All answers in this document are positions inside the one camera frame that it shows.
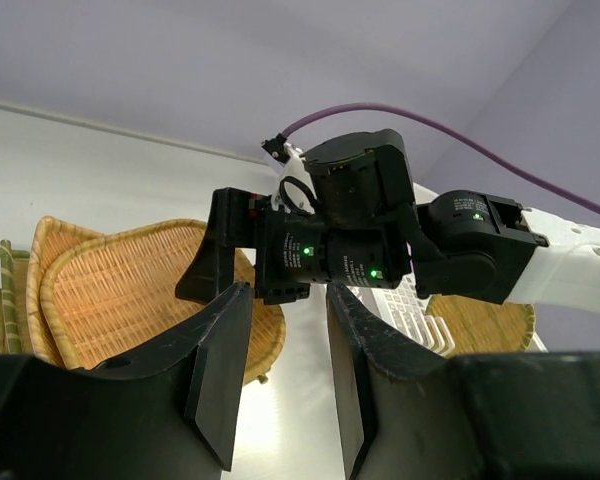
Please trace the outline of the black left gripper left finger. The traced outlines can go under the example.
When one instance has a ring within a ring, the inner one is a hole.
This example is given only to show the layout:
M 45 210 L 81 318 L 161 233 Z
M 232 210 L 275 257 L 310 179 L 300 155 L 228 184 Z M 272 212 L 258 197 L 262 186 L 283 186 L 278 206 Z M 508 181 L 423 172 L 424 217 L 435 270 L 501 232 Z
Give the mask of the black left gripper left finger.
M 93 369 L 0 355 L 0 479 L 218 479 L 232 467 L 252 291 Z

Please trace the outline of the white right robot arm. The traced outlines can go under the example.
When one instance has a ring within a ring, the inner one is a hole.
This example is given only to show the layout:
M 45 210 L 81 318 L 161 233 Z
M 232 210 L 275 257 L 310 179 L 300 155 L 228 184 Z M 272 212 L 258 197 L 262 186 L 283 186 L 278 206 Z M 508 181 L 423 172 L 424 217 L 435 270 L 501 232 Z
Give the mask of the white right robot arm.
M 600 479 L 600 352 L 444 357 L 371 313 L 354 288 L 491 304 L 600 309 L 600 229 L 484 193 L 418 203 L 402 137 L 356 132 L 303 152 L 276 194 L 224 188 L 179 280 L 208 303 L 256 252 L 269 305 L 327 289 L 342 461 L 349 479 Z

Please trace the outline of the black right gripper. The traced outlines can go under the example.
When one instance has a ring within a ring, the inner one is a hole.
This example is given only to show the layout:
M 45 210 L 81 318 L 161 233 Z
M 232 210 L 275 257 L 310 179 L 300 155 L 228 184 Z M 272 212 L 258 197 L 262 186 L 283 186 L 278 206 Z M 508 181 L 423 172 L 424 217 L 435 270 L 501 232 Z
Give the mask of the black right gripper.
M 404 230 L 415 215 L 415 195 L 402 136 L 394 130 L 356 132 L 304 152 L 315 194 L 295 178 L 310 201 L 309 215 L 289 203 L 275 211 L 236 188 L 213 192 L 196 255 L 177 282 L 177 299 L 209 303 L 234 283 L 237 248 L 253 248 L 255 295 L 275 305 L 308 296 L 313 284 L 393 289 L 412 270 Z

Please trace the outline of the square woven bamboo tray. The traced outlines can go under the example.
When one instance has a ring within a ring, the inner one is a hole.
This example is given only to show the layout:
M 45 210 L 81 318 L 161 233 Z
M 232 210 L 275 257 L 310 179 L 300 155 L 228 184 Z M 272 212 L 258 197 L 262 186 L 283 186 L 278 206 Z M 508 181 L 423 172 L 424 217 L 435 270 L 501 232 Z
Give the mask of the square woven bamboo tray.
M 0 353 L 32 354 L 26 313 L 29 252 L 0 241 Z

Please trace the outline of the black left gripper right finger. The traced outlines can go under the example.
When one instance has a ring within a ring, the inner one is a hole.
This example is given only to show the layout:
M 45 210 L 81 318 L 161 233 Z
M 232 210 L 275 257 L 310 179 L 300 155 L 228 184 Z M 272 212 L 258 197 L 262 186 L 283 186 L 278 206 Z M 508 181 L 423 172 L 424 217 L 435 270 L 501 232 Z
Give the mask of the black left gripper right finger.
M 326 293 L 349 479 L 600 479 L 600 352 L 442 357 Z

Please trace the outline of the round woven bamboo plate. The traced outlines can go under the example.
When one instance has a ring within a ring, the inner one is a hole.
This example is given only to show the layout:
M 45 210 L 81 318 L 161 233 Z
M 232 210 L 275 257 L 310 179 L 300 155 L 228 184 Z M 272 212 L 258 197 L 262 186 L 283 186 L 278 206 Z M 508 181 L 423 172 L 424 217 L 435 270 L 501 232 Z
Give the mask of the round woven bamboo plate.
M 441 317 L 455 342 L 450 356 L 525 352 L 535 333 L 536 315 L 527 304 L 491 304 L 460 296 L 434 296 L 426 309 Z

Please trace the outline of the rounded square woven basket plate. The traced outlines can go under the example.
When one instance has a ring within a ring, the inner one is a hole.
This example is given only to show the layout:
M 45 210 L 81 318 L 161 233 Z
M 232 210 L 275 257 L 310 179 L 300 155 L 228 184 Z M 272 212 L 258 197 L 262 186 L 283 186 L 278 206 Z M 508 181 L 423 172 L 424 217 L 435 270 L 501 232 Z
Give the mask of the rounded square woven basket plate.
M 200 220 L 176 219 L 106 235 L 113 238 L 106 249 L 115 252 L 115 259 L 113 278 L 105 285 L 126 324 L 117 331 L 134 342 L 123 352 L 202 310 L 200 303 L 177 299 L 175 286 L 193 260 L 205 229 Z

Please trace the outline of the rounded woven bamboo tray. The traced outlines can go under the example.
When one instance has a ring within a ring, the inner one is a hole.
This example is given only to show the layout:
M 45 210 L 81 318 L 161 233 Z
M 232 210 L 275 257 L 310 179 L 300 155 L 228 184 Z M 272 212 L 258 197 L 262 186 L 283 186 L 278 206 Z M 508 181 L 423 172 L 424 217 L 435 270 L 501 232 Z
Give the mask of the rounded woven bamboo tray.
M 61 368 L 93 369 L 134 345 L 113 293 L 113 238 L 51 216 L 37 224 L 25 306 L 32 352 Z

